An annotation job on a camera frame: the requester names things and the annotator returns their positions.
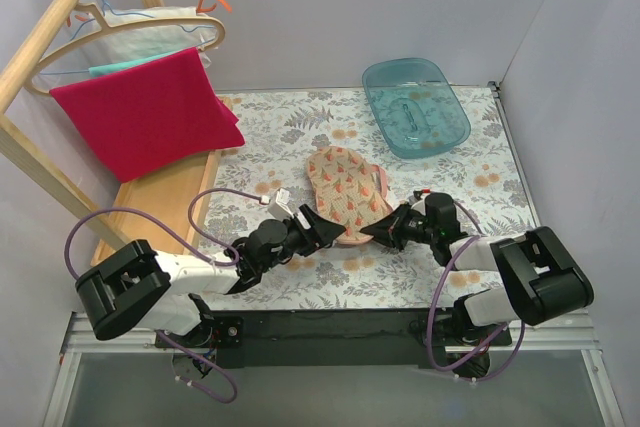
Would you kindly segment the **floral patterned table mat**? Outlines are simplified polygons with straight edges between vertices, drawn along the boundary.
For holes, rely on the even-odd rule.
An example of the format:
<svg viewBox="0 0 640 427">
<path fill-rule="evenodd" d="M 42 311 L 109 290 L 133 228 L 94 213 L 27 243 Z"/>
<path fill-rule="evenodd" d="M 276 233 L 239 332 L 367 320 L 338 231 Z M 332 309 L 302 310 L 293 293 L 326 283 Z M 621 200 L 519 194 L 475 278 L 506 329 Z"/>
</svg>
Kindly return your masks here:
<svg viewBox="0 0 640 427">
<path fill-rule="evenodd" d="M 312 204 L 305 162 L 330 145 L 350 148 L 380 166 L 389 178 L 391 202 L 431 188 L 464 206 L 460 219 L 468 232 L 513 235 L 532 228 L 536 214 L 493 92 L 460 86 L 454 92 L 470 121 L 470 136 L 447 153 L 418 160 L 390 152 L 360 89 L 224 94 L 246 142 L 217 158 L 217 193 L 203 207 L 207 237 L 200 250 L 214 254 L 220 242 L 246 235 L 265 220 L 267 212 L 256 202 L 259 195 L 285 188 L 292 206 Z M 214 295 L 210 303 L 254 310 L 425 307 L 440 289 L 440 304 L 448 307 L 462 295 L 500 283 L 495 272 L 445 274 L 424 246 L 411 244 L 396 253 L 367 243 L 297 257 L 249 291 Z"/>
</svg>

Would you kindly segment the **teal folded cloth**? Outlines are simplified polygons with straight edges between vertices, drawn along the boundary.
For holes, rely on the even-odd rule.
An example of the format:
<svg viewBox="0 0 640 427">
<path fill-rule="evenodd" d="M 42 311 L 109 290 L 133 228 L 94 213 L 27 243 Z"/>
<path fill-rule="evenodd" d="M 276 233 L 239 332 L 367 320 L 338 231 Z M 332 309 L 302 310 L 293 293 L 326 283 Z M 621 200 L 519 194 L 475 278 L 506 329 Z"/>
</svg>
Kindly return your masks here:
<svg viewBox="0 0 640 427">
<path fill-rule="evenodd" d="M 143 65 L 155 60 L 159 60 L 169 55 L 172 55 L 172 52 L 148 56 L 148 57 L 139 58 L 135 60 L 127 60 L 127 61 L 121 61 L 121 62 L 116 62 L 111 64 L 92 66 L 88 69 L 88 73 L 91 78 L 98 78 L 105 75 L 110 75 L 116 72 L 120 72 L 123 70 L 127 70 L 130 68 L 138 67 L 140 65 Z"/>
</svg>

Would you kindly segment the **clear teal plastic tub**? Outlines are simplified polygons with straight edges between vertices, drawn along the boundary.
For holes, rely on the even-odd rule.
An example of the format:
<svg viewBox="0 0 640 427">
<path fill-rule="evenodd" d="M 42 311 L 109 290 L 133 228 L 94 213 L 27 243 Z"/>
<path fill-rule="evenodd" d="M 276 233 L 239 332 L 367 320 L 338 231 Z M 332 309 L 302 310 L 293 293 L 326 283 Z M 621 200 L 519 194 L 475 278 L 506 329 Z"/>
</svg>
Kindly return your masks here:
<svg viewBox="0 0 640 427">
<path fill-rule="evenodd" d="M 470 121 L 440 68 L 422 58 L 389 60 L 368 67 L 362 84 L 391 152 L 421 159 L 464 143 Z"/>
</svg>

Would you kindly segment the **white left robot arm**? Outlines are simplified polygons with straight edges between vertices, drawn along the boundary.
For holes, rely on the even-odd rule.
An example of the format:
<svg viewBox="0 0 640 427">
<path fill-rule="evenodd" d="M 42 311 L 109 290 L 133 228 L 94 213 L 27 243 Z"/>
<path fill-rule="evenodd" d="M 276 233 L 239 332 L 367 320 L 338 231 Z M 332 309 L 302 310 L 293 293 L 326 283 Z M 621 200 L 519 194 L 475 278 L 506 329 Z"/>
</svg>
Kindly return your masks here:
<svg viewBox="0 0 640 427">
<path fill-rule="evenodd" d="M 273 200 L 268 211 L 269 219 L 248 237 L 213 258 L 157 251 L 148 241 L 135 240 L 76 274 L 75 289 L 95 337 L 106 341 L 146 328 L 203 346 L 212 337 L 213 316 L 202 293 L 244 292 L 271 268 L 328 248 L 346 231 L 307 205 L 292 211 Z"/>
</svg>

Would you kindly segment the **peach floral mesh laundry bag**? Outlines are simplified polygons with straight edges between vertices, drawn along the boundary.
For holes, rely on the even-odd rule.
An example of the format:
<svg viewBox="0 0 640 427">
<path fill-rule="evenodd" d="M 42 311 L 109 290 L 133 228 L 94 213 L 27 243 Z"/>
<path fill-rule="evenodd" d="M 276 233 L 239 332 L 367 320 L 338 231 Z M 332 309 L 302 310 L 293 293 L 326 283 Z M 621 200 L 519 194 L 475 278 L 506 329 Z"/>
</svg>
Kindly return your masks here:
<svg viewBox="0 0 640 427">
<path fill-rule="evenodd" d="M 361 230 L 392 212 L 386 172 L 346 147 L 328 146 L 306 160 L 320 216 L 345 228 L 337 238 L 355 246 L 372 240 Z"/>
</svg>

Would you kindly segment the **beige wooden hanger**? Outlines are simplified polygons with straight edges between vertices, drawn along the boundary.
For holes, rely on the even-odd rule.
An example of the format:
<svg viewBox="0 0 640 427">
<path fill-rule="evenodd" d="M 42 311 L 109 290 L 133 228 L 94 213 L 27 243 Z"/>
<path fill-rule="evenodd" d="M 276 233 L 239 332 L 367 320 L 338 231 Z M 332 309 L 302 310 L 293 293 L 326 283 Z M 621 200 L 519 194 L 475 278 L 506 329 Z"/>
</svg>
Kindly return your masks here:
<svg viewBox="0 0 640 427">
<path fill-rule="evenodd" d="M 25 88 L 47 96 L 56 85 L 115 73 L 195 48 L 201 56 L 226 37 L 222 21 L 194 7 L 101 10 L 86 4 L 89 19 L 68 41 L 39 60 Z"/>
</svg>

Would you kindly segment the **aluminium frame rail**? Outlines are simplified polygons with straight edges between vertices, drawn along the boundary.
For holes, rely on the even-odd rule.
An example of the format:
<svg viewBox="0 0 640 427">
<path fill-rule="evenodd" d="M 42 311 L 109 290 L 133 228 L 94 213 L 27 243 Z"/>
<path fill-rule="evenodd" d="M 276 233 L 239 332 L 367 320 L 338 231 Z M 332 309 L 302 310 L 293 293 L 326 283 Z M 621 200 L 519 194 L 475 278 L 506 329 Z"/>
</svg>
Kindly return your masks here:
<svg viewBox="0 0 640 427">
<path fill-rule="evenodd" d="M 597 350 L 495 351 L 504 372 L 470 384 L 414 366 L 248 367 L 184 385 L 187 358 L 142 339 L 72 347 L 61 369 L 62 426 L 621 426 Z"/>
</svg>

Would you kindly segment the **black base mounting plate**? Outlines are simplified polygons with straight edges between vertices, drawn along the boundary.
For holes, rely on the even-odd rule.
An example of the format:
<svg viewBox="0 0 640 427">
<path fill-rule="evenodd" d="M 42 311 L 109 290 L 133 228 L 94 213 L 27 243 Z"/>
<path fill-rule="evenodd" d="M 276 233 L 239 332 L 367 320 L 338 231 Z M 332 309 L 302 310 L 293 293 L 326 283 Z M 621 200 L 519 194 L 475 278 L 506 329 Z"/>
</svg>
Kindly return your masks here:
<svg viewBox="0 0 640 427">
<path fill-rule="evenodd" d="M 413 365 L 429 369 L 426 309 L 215 312 L 204 326 L 169 338 L 216 350 L 225 369 Z"/>
</svg>

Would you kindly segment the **white cloth on hanger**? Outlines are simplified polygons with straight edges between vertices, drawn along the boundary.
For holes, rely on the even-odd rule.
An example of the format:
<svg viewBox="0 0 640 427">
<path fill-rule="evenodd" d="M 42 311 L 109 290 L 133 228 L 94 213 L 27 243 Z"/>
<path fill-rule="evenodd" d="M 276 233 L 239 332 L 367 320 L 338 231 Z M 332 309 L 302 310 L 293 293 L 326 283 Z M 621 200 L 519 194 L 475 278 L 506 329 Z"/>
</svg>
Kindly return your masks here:
<svg viewBox="0 0 640 427">
<path fill-rule="evenodd" d="M 155 7 L 144 10 L 107 11 L 105 20 L 111 25 L 120 25 L 135 20 L 150 18 L 194 17 L 196 7 Z M 101 37 L 89 44 L 99 59 L 108 63 L 135 60 L 163 53 L 176 52 L 207 40 L 217 39 L 213 26 L 164 25 L 120 31 Z"/>
</svg>

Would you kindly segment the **magenta red towel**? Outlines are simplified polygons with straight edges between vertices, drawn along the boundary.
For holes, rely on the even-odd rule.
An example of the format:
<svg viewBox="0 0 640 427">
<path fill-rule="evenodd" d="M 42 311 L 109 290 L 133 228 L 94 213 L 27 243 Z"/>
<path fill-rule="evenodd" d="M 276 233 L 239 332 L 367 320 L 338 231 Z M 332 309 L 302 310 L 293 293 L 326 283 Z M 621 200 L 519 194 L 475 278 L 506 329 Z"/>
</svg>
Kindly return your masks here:
<svg viewBox="0 0 640 427">
<path fill-rule="evenodd" d="M 214 93 L 194 48 L 50 94 L 121 183 L 245 144 L 238 118 Z"/>
</svg>

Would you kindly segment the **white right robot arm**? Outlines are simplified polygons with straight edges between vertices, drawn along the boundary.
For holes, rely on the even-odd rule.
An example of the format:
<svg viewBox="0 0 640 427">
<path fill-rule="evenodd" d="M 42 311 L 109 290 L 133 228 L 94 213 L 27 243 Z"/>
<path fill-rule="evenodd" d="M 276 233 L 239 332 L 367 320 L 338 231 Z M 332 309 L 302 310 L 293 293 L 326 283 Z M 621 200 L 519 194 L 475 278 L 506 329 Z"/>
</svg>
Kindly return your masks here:
<svg viewBox="0 0 640 427">
<path fill-rule="evenodd" d="M 471 345 L 493 326 L 515 320 L 536 326 L 593 303 L 591 282 L 551 228 L 516 237 L 472 236 L 459 222 L 463 210 L 446 193 L 419 192 L 414 204 L 402 204 L 360 230 L 398 251 L 410 242 L 426 245 L 439 265 L 451 264 L 457 272 L 500 275 L 500 287 L 458 298 L 450 314 L 434 321 L 438 333 Z"/>
</svg>

